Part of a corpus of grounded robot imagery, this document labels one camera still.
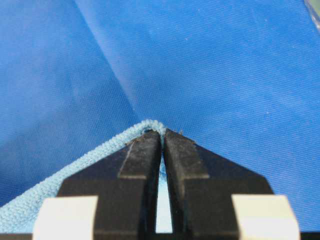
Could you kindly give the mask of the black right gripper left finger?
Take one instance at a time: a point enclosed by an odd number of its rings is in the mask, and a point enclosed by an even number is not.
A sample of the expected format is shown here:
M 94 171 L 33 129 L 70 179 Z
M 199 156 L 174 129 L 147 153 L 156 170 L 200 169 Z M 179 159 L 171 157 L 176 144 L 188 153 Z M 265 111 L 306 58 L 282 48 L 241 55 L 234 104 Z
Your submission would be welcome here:
M 44 200 L 35 240 L 141 240 L 156 229 L 161 138 L 148 131 L 67 177 Z

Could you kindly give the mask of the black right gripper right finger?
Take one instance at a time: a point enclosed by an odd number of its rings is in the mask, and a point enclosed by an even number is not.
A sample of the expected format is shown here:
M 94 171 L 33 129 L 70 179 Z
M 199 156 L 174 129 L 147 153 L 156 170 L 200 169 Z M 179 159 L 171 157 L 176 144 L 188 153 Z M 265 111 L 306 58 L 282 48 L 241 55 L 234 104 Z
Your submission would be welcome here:
M 288 198 L 267 179 L 172 130 L 164 135 L 173 230 L 194 240 L 298 240 Z

